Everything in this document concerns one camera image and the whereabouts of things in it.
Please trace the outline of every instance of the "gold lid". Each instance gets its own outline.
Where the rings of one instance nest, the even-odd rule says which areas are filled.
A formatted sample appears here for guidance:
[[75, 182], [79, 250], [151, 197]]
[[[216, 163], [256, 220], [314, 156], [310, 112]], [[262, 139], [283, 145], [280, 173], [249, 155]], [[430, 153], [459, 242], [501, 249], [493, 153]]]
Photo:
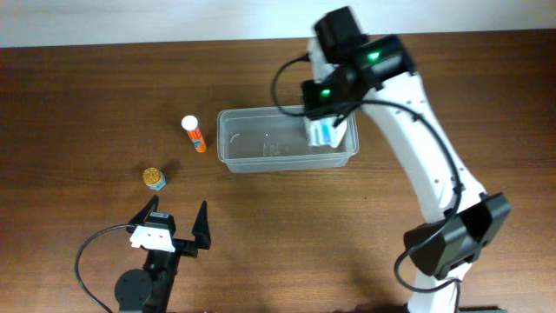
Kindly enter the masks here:
[[146, 169], [142, 173], [142, 180], [146, 184], [155, 184], [158, 183], [161, 179], [162, 179], [161, 171], [155, 168]]

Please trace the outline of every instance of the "wooden table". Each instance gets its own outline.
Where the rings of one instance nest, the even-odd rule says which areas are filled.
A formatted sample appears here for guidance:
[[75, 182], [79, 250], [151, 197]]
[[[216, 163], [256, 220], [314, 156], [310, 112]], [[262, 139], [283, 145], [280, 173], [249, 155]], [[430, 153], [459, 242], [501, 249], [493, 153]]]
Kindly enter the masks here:
[[[462, 305], [556, 307], [556, 31], [402, 36], [469, 169], [513, 212], [463, 284]], [[168, 185], [160, 211], [189, 234], [208, 202], [213, 246], [182, 259], [169, 310], [332, 312], [403, 304], [394, 279], [402, 235], [422, 223], [416, 197], [378, 129], [357, 116], [361, 149], [344, 168], [232, 174], [216, 154], [216, 117], [269, 106], [278, 66], [306, 40], [4, 49], [0, 83], [0, 303], [5, 312], [99, 312], [79, 289], [76, 252], [126, 223]], [[287, 99], [310, 78], [293, 67]], [[180, 120], [196, 115], [208, 151]], [[89, 288], [113, 289], [145, 252], [110, 233], [83, 254]], [[402, 274], [413, 280], [410, 263]]]

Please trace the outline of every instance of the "clear plastic container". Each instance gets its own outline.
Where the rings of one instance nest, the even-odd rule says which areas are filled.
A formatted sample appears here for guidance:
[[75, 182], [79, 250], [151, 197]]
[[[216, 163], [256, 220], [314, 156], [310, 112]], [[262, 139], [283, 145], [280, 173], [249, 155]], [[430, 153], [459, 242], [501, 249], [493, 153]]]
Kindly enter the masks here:
[[[285, 107], [301, 112], [301, 106]], [[341, 167], [359, 151], [352, 114], [338, 148], [310, 147], [302, 117], [288, 117], [275, 107], [224, 110], [218, 115], [218, 158], [234, 173]]]

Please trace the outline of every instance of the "black cable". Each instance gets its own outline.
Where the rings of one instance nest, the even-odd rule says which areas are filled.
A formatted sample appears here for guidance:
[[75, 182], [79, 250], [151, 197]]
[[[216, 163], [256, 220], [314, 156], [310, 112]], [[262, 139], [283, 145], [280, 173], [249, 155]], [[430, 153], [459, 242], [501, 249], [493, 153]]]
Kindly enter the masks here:
[[76, 278], [77, 278], [77, 282], [79, 283], [79, 286], [81, 286], [81, 288], [83, 289], [83, 291], [85, 291], [87, 296], [89, 296], [91, 299], [93, 299], [93, 301], [96, 304], [100, 305], [105, 311], [107, 311], [109, 313], [112, 313], [112, 310], [108, 306], [106, 306], [106, 304], [104, 304], [102, 301], [98, 300], [95, 296], [93, 296], [93, 294], [90, 293], [90, 291], [87, 289], [87, 287], [85, 287], [85, 284], [83, 283], [83, 280], [81, 279], [81, 275], [79, 275], [79, 259], [81, 258], [81, 254], [83, 253], [83, 250], [85, 250], [87, 245], [89, 245], [89, 243], [91, 243], [93, 240], [97, 239], [100, 235], [106, 234], [107, 232], [111, 232], [112, 230], [120, 230], [120, 229], [125, 229], [125, 228], [128, 228], [128, 227], [135, 228], [135, 225], [127, 225], [127, 224], [116, 225], [116, 226], [108, 227], [107, 229], [104, 229], [104, 230], [101, 230], [101, 231], [97, 232], [95, 235], [89, 237], [89, 239], [87, 239], [85, 241], [85, 243], [83, 243], [81, 248], [79, 248], [79, 251], [77, 252], [77, 256], [76, 256], [76, 264], [75, 264], [75, 267], [74, 267], [74, 271], [76, 272]]
[[460, 312], [460, 299], [461, 299], [461, 280], [458, 279], [457, 282], [455, 282], [455, 308], [453, 308], [453, 313], [459, 313]]
[[408, 290], [411, 290], [413, 292], [419, 292], [419, 293], [433, 293], [433, 292], [436, 292], [436, 291], [439, 291], [439, 290], [442, 290], [442, 289], [446, 288], [448, 285], [450, 285], [452, 283], [455, 283], [456, 291], [457, 291], [456, 292], [457, 293], [457, 298], [456, 298], [454, 312], [457, 313], [459, 305], [460, 305], [460, 293], [461, 293], [461, 286], [460, 286], [461, 285], [461, 280], [460, 279], [453, 278], [453, 279], [450, 279], [450, 280], [444, 282], [443, 284], [441, 284], [437, 287], [434, 287], [434, 288], [431, 288], [431, 289], [422, 289], [422, 288], [417, 288], [417, 287], [414, 287], [414, 286], [410, 285], [409, 283], [404, 281], [403, 278], [401, 278], [401, 275], [400, 275], [400, 265], [403, 262], [403, 260], [405, 260], [408, 256], [411, 256], [415, 251], [421, 249], [423, 246], [430, 243], [436, 236], [438, 236], [446, 228], [447, 224], [449, 222], [451, 222], [458, 214], [458, 208], [460, 207], [460, 204], [461, 204], [463, 184], [461, 183], [460, 174], [459, 174], [458, 168], [455, 164], [455, 161], [453, 160], [452, 155], [450, 154], [446, 144], [444, 143], [444, 141], [442, 141], [442, 138], [440, 138], [440, 135], [434, 129], [434, 127], [420, 113], [418, 113], [414, 110], [411, 110], [408, 107], [406, 107], [404, 105], [401, 105], [401, 104], [398, 104], [398, 103], [392, 103], [392, 102], [383, 101], [383, 100], [361, 100], [361, 101], [342, 103], [341, 105], [342, 105], [343, 109], [340, 110], [340, 112], [338, 113], [338, 117], [337, 117], [337, 120], [335, 121], [334, 125], [337, 125], [337, 124], [341, 123], [341, 121], [343, 121], [343, 119], [345, 119], [347, 116], [349, 116], [349, 114], [351, 112], [353, 112], [354, 110], [359, 108], [362, 104], [384, 105], [384, 106], [394, 107], [398, 110], [403, 110], [403, 111], [408, 112], [412, 116], [412, 119], [414, 121], [419, 121], [425, 126], [425, 128], [433, 136], [436, 143], [439, 145], [439, 147], [442, 151], [442, 154], [444, 155], [444, 157], [447, 160], [448, 167], [452, 171], [453, 179], [455, 181], [455, 186], [453, 188], [453, 191], [455, 193], [456, 198], [454, 200], [453, 208], [450, 211], [449, 215], [444, 219], [444, 221], [441, 222], [440, 228], [437, 231], [435, 231], [429, 238], [424, 240], [422, 243], [419, 243], [419, 244], [411, 247], [409, 250], [405, 250], [400, 256], [398, 256], [398, 258], [396, 259], [396, 261], [394, 263], [394, 275], [396, 276], [396, 279], [398, 280], [398, 282], [402, 286], [404, 286]]
[[275, 77], [272, 79], [272, 84], [270, 87], [270, 95], [272, 97], [272, 100], [275, 102], [275, 106], [278, 108], [278, 110], [280, 110], [280, 112], [282, 114], [285, 114], [287, 116], [291, 116], [291, 117], [304, 117], [306, 114], [305, 112], [302, 113], [293, 113], [293, 112], [288, 112], [286, 110], [284, 110], [284, 108], [281, 106], [280, 102], [278, 101], [278, 96], [276, 95], [276, 85], [278, 84], [278, 78], [280, 77], [280, 74], [291, 64], [294, 63], [298, 63], [298, 62], [309, 62], [309, 54], [305, 54], [304, 56], [301, 57], [297, 57], [291, 61], [286, 62], [285, 64], [283, 64], [280, 69], [278, 69], [278, 71], [275, 74]]

